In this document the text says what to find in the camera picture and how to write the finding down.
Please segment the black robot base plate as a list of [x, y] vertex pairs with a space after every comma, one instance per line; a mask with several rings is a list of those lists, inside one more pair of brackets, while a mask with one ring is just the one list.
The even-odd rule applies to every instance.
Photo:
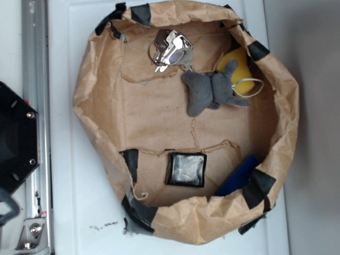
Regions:
[[13, 194], [38, 167], [38, 113], [1, 82], [1, 188]]

